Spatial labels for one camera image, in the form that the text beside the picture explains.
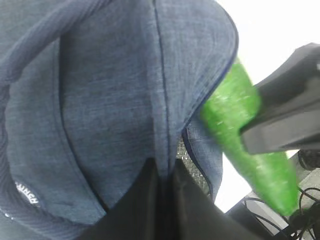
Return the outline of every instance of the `cable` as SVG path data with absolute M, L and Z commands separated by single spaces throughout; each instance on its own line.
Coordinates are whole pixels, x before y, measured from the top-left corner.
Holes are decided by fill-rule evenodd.
M 302 193 L 302 195 L 306 195 L 308 198 L 312 199 L 313 201 L 318 201 L 318 199 L 316 199 L 314 196 L 310 195 L 309 193 L 307 193 L 307 191 L 310 191 L 310 190 L 315 190 L 315 191 L 318 191 L 320 192 L 320 189 L 319 188 L 316 188 L 316 187 L 308 187 L 306 188 L 305 190 L 302 190 L 300 187 L 299 187 L 299 191 Z
M 266 204 L 263 200 L 261 200 L 261 199 L 259 199 L 259 198 L 256 198 L 256 197 L 245 197 L 245 198 L 243 199 L 243 201 L 244 201 L 244 205 L 246 206 L 246 208 L 248 208 L 248 207 L 247 207 L 247 201 L 254 201 L 254 202 L 260 202 L 260 203 Z M 252 213 L 256 218 L 259 218 L 259 219 L 265 221 L 266 223 L 270 224 L 271 226 L 273 226 L 275 229 L 277 229 L 279 232 L 281 232 L 286 238 L 288 238 L 288 236 L 284 233 L 284 231 L 283 231 L 279 226 L 277 226 L 276 224 L 274 224 L 274 223 L 271 222 L 270 220 L 264 218 L 263 216 L 260 216 L 260 215 L 254 213 L 254 212 L 251 212 L 251 213 Z M 280 214 L 278 214 L 278 215 L 289 225 L 289 221 L 288 221 L 284 216 L 282 216 L 282 215 L 280 215 Z M 294 233 L 293 238 L 294 238 L 295 236 L 297 236 L 297 234 L 298 234 L 298 233 L 297 233 L 297 231 L 296 231 L 296 232 Z
M 310 234 L 310 236 L 312 237 L 312 239 L 313 239 L 313 240 L 316 240 L 316 237 L 312 234 L 311 230 L 308 229 L 307 231 L 308 231 L 308 233 Z
M 311 200 L 317 202 L 318 199 L 316 199 L 314 196 L 310 195 L 309 193 L 307 193 L 308 191 L 311 191 L 311 190 L 314 190 L 314 191 L 318 191 L 320 192 L 320 189 L 319 188 L 316 188 L 316 187 L 308 187 L 304 190 L 302 190 L 300 187 L 298 188 L 299 191 L 301 192 L 301 195 L 299 197 L 299 212 L 300 212 L 300 215 L 303 215 L 303 209 L 302 209 L 302 198 L 304 197 L 304 195 L 306 195 L 308 198 L 310 198 Z M 310 231 L 309 229 L 309 223 L 306 224 L 303 228 L 303 230 L 299 233 L 298 237 L 299 237 L 299 240 L 302 239 L 303 237 L 303 234 L 305 233 L 305 231 L 307 231 L 310 236 L 312 237 L 313 240 L 316 240 L 316 237 L 312 234 L 312 232 Z
M 260 215 L 258 215 L 256 213 L 252 213 L 252 215 L 255 216 L 256 218 L 261 219 L 261 220 L 265 221 L 266 223 L 270 224 L 272 227 L 274 227 L 275 229 L 279 230 L 279 232 L 282 232 L 282 229 L 279 226 L 274 224 L 272 221 L 266 219 L 265 217 L 260 216 Z

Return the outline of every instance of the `green bottle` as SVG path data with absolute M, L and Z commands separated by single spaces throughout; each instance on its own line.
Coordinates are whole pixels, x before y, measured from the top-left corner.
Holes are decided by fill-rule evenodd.
M 202 120 L 238 173 L 272 209 L 291 215 L 298 205 L 296 172 L 284 152 L 250 155 L 240 129 L 255 118 L 261 98 L 239 60 L 203 105 Z

